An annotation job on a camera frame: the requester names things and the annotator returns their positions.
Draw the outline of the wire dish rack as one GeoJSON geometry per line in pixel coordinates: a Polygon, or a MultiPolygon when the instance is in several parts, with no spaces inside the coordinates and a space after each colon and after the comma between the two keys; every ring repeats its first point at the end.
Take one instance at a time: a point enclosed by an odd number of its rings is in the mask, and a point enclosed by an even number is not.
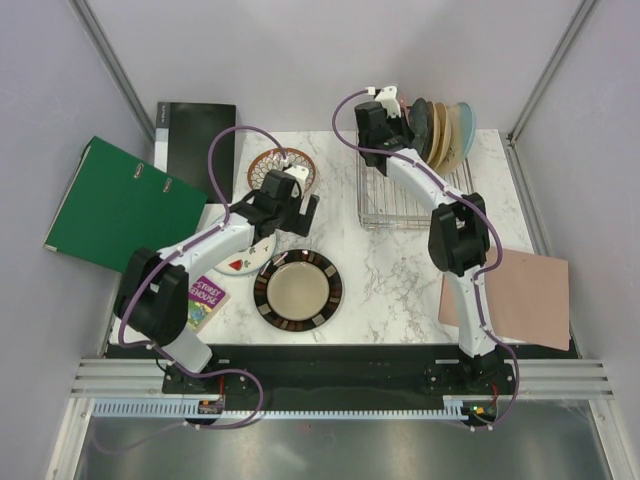
{"type": "MultiPolygon", "coordinates": [[[[383,147],[373,144],[373,138],[365,140],[361,128],[357,129],[357,145],[361,140],[367,147],[383,147]]],[[[360,225],[369,230],[400,229],[428,230],[430,210],[425,210],[419,201],[402,184],[384,176],[375,167],[366,165],[359,151],[356,151],[357,207],[360,225]]],[[[468,161],[463,160],[444,180],[464,194],[475,188],[468,161]]]]}

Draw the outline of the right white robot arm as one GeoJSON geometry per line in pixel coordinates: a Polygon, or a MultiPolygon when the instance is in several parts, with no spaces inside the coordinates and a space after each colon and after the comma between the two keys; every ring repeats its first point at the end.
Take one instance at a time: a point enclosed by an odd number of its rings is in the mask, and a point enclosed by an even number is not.
{"type": "Polygon", "coordinates": [[[484,285],[495,228],[484,199],[463,194],[427,166],[411,144],[406,120],[382,102],[359,104],[354,113],[357,150],[365,165],[402,185],[430,212],[428,253],[449,282],[459,322],[459,360],[446,364],[439,379],[451,392],[481,393],[498,370],[484,285]]]}

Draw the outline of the white strawberry pattern plate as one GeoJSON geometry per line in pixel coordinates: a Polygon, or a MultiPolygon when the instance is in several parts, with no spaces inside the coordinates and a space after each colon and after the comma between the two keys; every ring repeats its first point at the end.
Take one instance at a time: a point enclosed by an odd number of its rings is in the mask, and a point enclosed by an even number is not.
{"type": "Polygon", "coordinates": [[[276,251],[278,236],[276,233],[257,244],[227,257],[214,267],[214,270],[227,276],[242,276],[257,272],[270,260],[276,251]]]}

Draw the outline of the black rimmed beige plate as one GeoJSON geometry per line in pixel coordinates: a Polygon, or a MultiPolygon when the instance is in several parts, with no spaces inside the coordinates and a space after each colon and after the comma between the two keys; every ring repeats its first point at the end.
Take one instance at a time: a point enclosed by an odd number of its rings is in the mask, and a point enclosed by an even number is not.
{"type": "Polygon", "coordinates": [[[253,287],[259,315],[271,326],[294,333],[327,323],[336,314],[343,295],[337,267],[309,249],[274,255],[259,270],[253,287]]]}

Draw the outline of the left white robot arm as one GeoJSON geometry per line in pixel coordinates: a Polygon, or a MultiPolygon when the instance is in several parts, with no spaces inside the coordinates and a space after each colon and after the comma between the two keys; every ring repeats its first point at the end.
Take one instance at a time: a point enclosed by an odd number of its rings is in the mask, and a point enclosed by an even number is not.
{"type": "Polygon", "coordinates": [[[132,346],[149,346],[185,373],[185,382],[208,393],[219,382],[213,352],[187,326],[192,285],[231,255],[247,250],[277,231],[306,237],[319,202],[306,201],[309,169],[290,166],[269,171],[260,188],[225,209],[223,217],[175,245],[140,248],[121,278],[113,313],[120,320],[119,344],[131,327],[144,335],[132,346]]]}

